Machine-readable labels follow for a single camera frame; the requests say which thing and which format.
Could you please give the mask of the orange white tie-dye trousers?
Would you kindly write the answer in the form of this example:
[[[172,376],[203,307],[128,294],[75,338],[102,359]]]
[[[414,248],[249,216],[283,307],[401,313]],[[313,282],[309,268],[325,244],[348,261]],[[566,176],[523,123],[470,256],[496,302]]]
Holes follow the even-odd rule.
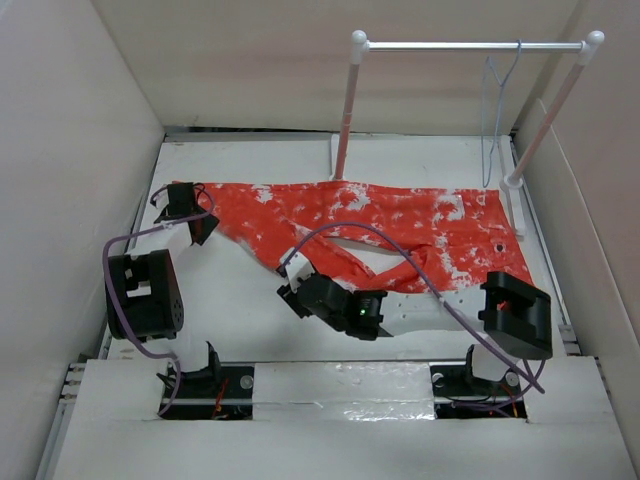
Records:
[[[265,267],[300,245],[350,290],[424,292],[420,271],[440,291],[479,285],[492,271],[532,280],[496,190],[206,183],[196,197]]]

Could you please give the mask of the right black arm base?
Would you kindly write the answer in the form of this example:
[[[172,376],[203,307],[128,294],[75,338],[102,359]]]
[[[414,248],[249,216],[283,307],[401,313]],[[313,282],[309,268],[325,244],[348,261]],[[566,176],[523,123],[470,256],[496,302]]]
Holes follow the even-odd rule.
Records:
[[[464,360],[429,365],[437,420],[526,419],[520,377],[510,368],[498,370],[497,380],[476,377],[473,348]]]

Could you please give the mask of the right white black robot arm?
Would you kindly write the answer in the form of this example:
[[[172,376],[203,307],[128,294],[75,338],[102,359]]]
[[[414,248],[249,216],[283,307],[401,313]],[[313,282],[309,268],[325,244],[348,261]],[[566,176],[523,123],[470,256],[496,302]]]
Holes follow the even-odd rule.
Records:
[[[315,316],[336,332],[363,341],[422,331],[464,331],[474,341],[462,381],[473,393],[494,387],[519,362],[553,356],[551,298],[535,286],[500,271],[478,286],[436,296],[349,291],[317,272],[277,289],[299,317]]]

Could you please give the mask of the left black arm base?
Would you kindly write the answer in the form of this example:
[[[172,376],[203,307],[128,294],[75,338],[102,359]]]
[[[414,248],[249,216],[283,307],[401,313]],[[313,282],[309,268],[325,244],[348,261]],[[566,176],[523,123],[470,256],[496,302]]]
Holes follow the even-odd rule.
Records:
[[[164,386],[160,417],[177,421],[252,420],[255,365],[222,363],[214,347],[210,343],[207,347],[207,365],[181,374],[174,399],[177,372],[173,366],[157,374]]]

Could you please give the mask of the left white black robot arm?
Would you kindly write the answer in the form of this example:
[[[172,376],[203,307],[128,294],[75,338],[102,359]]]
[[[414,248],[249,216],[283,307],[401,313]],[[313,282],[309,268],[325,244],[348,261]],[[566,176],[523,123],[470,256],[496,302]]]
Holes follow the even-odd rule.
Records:
[[[153,341],[174,341],[185,323],[185,307],[175,263],[187,249],[203,245],[217,227],[214,200],[202,183],[173,183],[151,195],[160,208],[153,225],[114,237],[102,251],[108,324],[116,339],[130,341],[147,358],[170,363],[158,377],[168,388],[182,380],[172,347],[155,350]]]

